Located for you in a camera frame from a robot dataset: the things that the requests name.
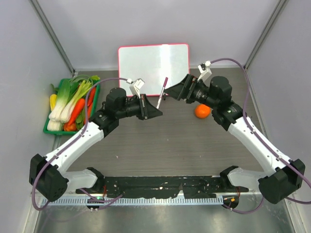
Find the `white marker pen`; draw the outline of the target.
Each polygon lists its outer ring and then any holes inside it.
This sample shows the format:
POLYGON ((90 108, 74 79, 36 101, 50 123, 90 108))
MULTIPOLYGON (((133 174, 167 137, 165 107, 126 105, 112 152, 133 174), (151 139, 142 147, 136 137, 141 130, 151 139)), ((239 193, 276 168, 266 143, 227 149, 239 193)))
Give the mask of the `white marker pen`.
POLYGON ((165 90, 165 86, 162 86, 162 89, 161 89, 161 92, 160 92, 160 95, 159 95, 159 98, 158 98, 158 101, 157 101, 157 105, 156 105, 157 109, 159 109, 159 107, 160 107, 160 104, 161 104, 161 101, 162 101, 162 98, 163 98, 163 94, 164 94, 164 90, 165 90))

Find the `magenta marker cap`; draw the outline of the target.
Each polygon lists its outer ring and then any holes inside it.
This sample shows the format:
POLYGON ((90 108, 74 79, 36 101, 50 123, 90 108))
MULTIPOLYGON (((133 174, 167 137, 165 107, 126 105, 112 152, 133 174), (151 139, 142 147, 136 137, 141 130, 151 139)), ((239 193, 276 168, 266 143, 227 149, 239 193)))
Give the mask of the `magenta marker cap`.
POLYGON ((165 78, 165 81, 164 81, 164 84, 163 84, 163 87, 164 87, 164 88, 166 87, 167 82, 168 82, 168 77, 165 78))

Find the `pink framed whiteboard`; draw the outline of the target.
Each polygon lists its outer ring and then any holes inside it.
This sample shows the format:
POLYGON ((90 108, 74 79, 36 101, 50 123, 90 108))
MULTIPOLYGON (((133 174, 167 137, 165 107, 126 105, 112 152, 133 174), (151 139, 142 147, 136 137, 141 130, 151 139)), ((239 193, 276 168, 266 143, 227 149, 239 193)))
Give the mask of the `pink framed whiteboard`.
POLYGON ((118 49, 119 77, 145 84, 141 93, 158 96, 166 87, 180 82, 190 72, 189 46, 184 43, 123 46, 118 49))

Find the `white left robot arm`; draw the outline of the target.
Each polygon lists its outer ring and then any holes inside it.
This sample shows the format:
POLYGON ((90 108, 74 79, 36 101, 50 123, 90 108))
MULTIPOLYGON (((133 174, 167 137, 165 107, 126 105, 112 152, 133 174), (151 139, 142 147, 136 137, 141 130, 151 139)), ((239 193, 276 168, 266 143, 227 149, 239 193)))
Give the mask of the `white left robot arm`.
POLYGON ((58 200, 66 192, 81 188, 90 193, 100 193, 104 188, 101 172, 92 167, 74 172, 69 172, 68 168, 86 150, 116 129, 120 119, 137 117, 147 120, 162 115, 145 94, 128 98, 124 89, 113 88, 87 125, 59 148, 44 157, 37 154, 31 159, 30 184, 50 202, 58 200))

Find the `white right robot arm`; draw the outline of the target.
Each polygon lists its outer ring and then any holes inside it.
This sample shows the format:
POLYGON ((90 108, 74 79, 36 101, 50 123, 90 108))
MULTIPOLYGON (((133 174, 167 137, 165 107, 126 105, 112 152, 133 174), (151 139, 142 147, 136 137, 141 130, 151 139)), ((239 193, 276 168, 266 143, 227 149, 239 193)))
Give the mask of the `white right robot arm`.
POLYGON ((232 101, 232 87, 227 78, 213 77, 210 85, 194 77, 186 77, 178 84, 164 90, 175 100, 186 103, 195 101, 212 109, 213 119, 225 131, 236 137, 255 157, 262 167, 262 172, 244 170, 231 166, 221 172, 220 188, 226 192, 235 187, 244 187, 259 191, 272 204, 277 204, 302 185, 302 178, 297 172, 304 174, 305 165, 297 159, 283 154, 255 127, 251 119, 243 115, 243 109, 232 101))

